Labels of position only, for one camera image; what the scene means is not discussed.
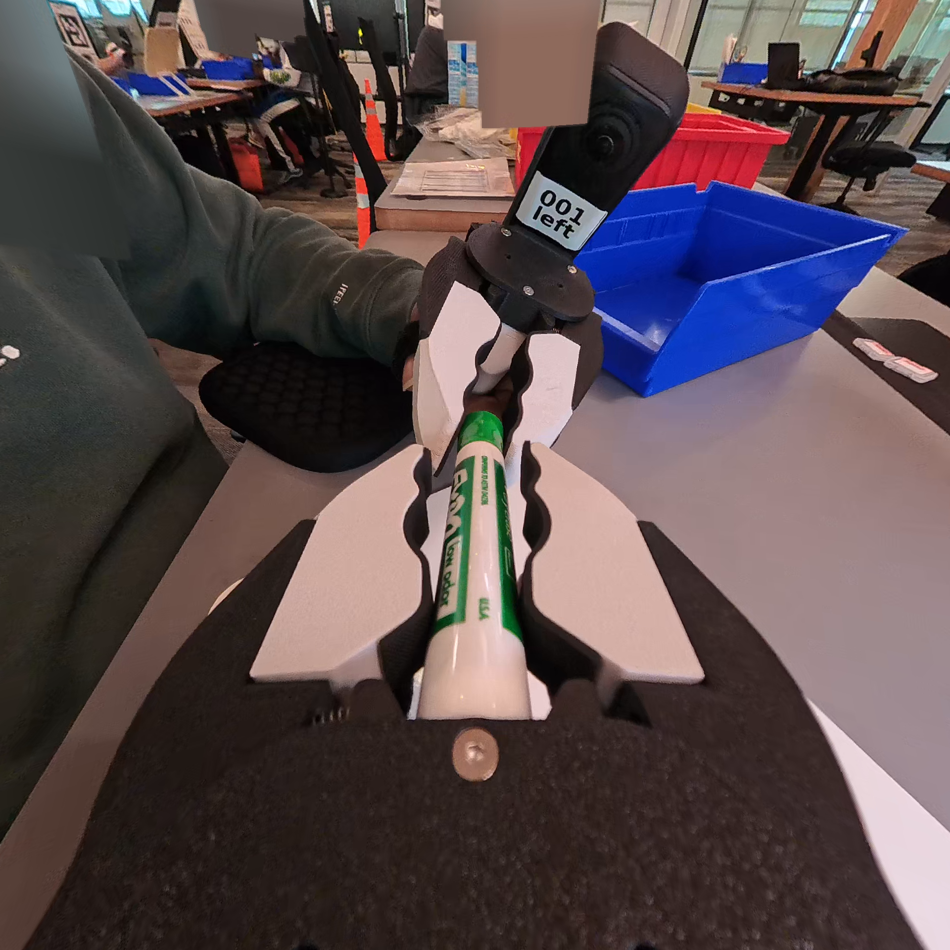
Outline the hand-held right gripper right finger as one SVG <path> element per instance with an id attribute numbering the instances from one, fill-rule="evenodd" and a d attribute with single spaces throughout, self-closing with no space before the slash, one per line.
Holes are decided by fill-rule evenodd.
<path id="1" fill-rule="evenodd" d="M 528 670 L 549 695 L 570 680 L 592 683 L 601 702 L 626 682 L 703 682 L 634 513 L 545 445 L 524 446 L 521 475 L 519 616 Z"/>

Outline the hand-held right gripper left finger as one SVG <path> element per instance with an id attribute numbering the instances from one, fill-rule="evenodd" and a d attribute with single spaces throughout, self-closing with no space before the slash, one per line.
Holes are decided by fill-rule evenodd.
<path id="1" fill-rule="evenodd" d="M 382 679 L 409 703 L 433 592 L 431 461 L 410 445 L 319 514 L 252 664 L 255 682 L 326 680 L 338 693 Z"/>

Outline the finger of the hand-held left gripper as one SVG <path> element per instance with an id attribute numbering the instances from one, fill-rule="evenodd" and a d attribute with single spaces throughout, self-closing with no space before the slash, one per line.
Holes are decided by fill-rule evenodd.
<path id="1" fill-rule="evenodd" d="M 508 450 L 525 442 L 554 445 L 574 411 L 574 390 L 581 348 L 564 334 L 529 334 L 518 368 L 526 381 L 517 384 Z"/>
<path id="2" fill-rule="evenodd" d="M 488 392 L 503 372 L 482 373 L 479 356 L 491 350 L 501 321 L 481 293 L 454 282 L 428 337 L 419 342 L 412 379 L 412 417 L 416 441 L 432 462 L 445 455 L 465 416 L 466 394 Z"/>

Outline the green dry erase marker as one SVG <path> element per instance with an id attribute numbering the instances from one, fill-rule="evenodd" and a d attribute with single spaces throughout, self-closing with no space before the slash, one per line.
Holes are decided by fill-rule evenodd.
<path id="1" fill-rule="evenodd" d="M 531 717 L 504 459 L 458 451 L 449 487 L 420 719 Z"/>

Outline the blue plastic bin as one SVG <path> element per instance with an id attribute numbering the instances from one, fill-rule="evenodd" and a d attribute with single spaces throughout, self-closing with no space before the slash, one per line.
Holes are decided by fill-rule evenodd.
<path id="1" fill-rule="evenodd" d="M 576 257 L 603 369 L 649 397 L 808 336 L 906 232 L 731 184 L 632 191 Z"/>

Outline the white whiteboard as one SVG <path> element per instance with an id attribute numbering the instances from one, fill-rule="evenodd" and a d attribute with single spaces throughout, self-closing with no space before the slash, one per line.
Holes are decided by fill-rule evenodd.
<path id="1" fill-rule="evenodd" d="M 211 939 L 258 948 L 948 948 L 948 830 L 654 525 L 706 677 L 426 724 L 250 670 L 315 522 L 217 607 Z"/>

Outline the person's left hand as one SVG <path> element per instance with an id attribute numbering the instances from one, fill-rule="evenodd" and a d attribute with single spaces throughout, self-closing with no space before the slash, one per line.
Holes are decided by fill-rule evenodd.
<path id="1" fill-rule="evenodd" d="M 396 343 L 392 368 L 403 392 L 412 390 L 414 363 L 420 343 L 420 333 L 419 321 L 411 319 L 401 331 Z"/>

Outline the red plastic bin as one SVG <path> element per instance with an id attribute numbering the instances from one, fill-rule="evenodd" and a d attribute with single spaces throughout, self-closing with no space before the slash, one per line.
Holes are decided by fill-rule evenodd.
<path id="1" fill-rule="evenodd" d="M 633 185 L 634 190 L 712 182 L 752 188 L 774 146 L 789 139 L 785 130 L 691 108 L 671 141 Z"/>

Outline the wooden background desk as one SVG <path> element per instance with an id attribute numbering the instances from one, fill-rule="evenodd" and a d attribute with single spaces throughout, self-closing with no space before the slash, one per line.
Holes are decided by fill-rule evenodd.
<path id="1" fill-rule="evenodd" d="M 930 108 L 932 103 L 920 96 L 894 94 L 870 96 L 863 94 L 821 93 L 811 90 L 768 89 L 706 80 L 704 89 L 736 99 L 752 101 L 794 102 L 817 114 L 820 119 L 809 139 L 801 160 L 790 175 L 784 195 L 805 203 L 811 202 L 824 176 L 822 160 L 837 138 L 853 129 L 863 116 L 875 115 L 887 123 L 892 114 L 911 108 Z"/>
<path id="2" fill-rule="evenodd" d="M 943 185 L 940 193 L 934 198 L 926 214 L 936 220 L 949 223 L 949 160 L 922 160 L 916 162 L 911 173 Z"/>
<path id="3" fill-rule="evenodd" d="M 473 223 L 505 218 L 512 197 L 409 197 L 394 194 L 402 172 L 395 172 L 375 202 L 378 230 L 445 232 L 464 234 Z"/>

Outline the pile of clear plastic bags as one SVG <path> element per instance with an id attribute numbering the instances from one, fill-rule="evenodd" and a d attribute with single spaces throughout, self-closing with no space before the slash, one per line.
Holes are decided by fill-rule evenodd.
<path id="1" fill-rule="evenodd" d="M 453 144 L 470 158 L 516 158 L 516 129 L 483 126 L 479 109 L 440 104 L 415 128 L 426 140 Z"/>

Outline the white paper sheets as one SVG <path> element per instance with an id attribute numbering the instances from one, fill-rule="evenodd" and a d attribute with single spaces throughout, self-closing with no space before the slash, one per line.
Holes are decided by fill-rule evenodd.
<path id="1" fill-rule="evenodd" d="M 505 158 L 407 162 L 392 194 L 406 197 L 508 198 L 516 194 Z"/>

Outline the orange traffic cone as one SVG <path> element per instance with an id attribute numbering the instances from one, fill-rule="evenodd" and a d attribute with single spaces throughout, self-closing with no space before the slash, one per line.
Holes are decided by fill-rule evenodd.
<path id="1" fill-rule="evenodd" d="M 365 134 L 374 160 L 377 162 L 386 162 L 388 161 L 388 156 L 386 153 L 385 135 L 377 115 L 372 84 L 368 78 L 364 79 L 364 109 L 366 115 Z"/>
<path id="2" fill-rule="evenodd" d="M 373 207 L 369 195 L 368 185 L 359 164 L 353 153 L 354 194 L 357 209 L 358 248 L 363 249 L 373 232 Z"/>

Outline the black bag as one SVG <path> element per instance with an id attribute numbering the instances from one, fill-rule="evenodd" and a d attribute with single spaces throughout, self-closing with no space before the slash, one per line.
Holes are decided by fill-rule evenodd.
<path id="1" fill-rule="evenodd" d="M 816 94 L 889 97 L 898 89 L 899 83 L 896 75 L 882 69 L 822 69 L 803 77 L 801 89 Z"/>

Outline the black office chair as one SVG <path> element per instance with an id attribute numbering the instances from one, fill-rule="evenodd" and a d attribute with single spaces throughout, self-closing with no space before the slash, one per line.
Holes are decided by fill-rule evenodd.
<path id="1" fill-rule="evenodd" d="M 834 134 L 821 159 L 825 171 L 848 179 L 843 191 L 834 201 L 820 206 L 858 215 L 847 205 L 847 197 L 856 180 L 862 180 L 862 191 L 874 189 L 880 175 L 894 168 L 909 169 L 916 162 L 915 155 L 894 142 L 881 142 L 880 135 L 892 118 L 903 108 L 884 108 L 875 113 L 849 115 L 841 131 Z"/>

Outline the wooden pillar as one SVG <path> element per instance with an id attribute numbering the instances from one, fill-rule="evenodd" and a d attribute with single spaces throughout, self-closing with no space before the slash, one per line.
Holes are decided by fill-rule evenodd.
<path id="1" fill-rule="evenodd" d="M 874 64 L 885 65 L 889 54 L 900 39 L 903 28 L 913 14 L 918 1 L 878 1 L 869 18 L 855 51 L 848 60 L 848 68 L 863 67 L 861 54 L 873 45 L 874 38 L 881 32 L 882 39 L 877 46 Z"/>

